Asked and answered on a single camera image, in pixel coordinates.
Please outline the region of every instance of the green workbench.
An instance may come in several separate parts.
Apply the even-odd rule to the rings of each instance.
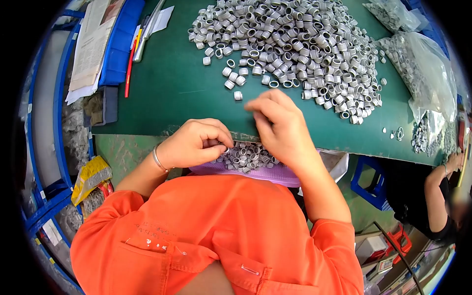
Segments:
[[[158,0],[150,0],[143,16],[151,13]],[[391,33],[362,6],[367,0],[343,0],[349,13],[374,39]],[[221,71],[228,59],[236,63],[240,51],[223,59],[212,58],[205,67],[203,51],[188,41],[187,29],[198,15],[198,10],[214,4],[210,0],[167,0],[163,8],[175,6],[166,29],[154,33],[147,41],[143,59],[133,64],[129,98],[124,98],[124,84],[119,87],[118,121],[93,127],[96,134],[171,135],[189,118],[217,118],[238,140],[257,141],[257,130],[251,113],[244,110],[245,101],[256,98],[268,87],[260,76],[247,76],[247,83],[233,90],[224,87]],[[383,106],[376,108],[362,125],[342,120],[334,109],[325,110],[312,100],[301,99],[302,88],[280,87],[303,111],[312,140],[318,148],[350,153],[388,157],[428,165],[442,160],[441,148],[434,157],[416,154],[411,146],[413,113],[408,106],[410,93],[387,59],[376,63],[377,78],[387,79],[381,92]],[[244,99],[235,102],[233,92],[240,90]],[[392,130],[403,127],[402,141],[390,139]]]

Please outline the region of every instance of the black shirt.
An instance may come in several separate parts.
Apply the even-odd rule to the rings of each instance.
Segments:
[[[378,162],[385,172],[384,185],[387,186],[387,201],[395,211],[395,218],[404,224],[411,224],[432,241],[443,238],[453,225],[453,220],[448,216],[446,225],[441,231],[431,232],[424,195],[424,182],[431,173],[432,167],[384,158],[379,159]],[[449,205],[450,194],[447,178],[442,180],[439,188],[444,200]]]

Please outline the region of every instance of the right hand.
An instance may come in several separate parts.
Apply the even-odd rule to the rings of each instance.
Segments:
[[[219,120],[190,119],[156,148],[156,155],[166,169],[186,168],[215,160],[232,147],[231,133]]]
[[[449,159],[447,160],[448,164],[450,164],[454,169],[459,169],[462,170],[462,167],[464,165],[464,153],[452,153],[449,155]]]
[[[264,147],[293,171],[317,154],[302,111],[280,90],[266,91],[244,108],[253,112]]]

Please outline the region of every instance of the white label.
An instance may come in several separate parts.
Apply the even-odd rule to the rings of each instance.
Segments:
[[[59,234],[58,229],[54,225],[54,222],[52,222],[52,219],[48,220],[43,226],[42,226],[44,232],[48,236],[48,239],[51,241],[53,246],[56,246],[60,240],[62,240],[62,237]]]

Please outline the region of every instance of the orange shirt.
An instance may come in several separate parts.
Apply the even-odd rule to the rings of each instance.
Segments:
[[[309,232],[289,190],[236,175],[179,177],[144,203],[110,195],[78,230],[72,268],[86,294],[174,294],[220,260],[235,294],[363,294],[351,224]]]

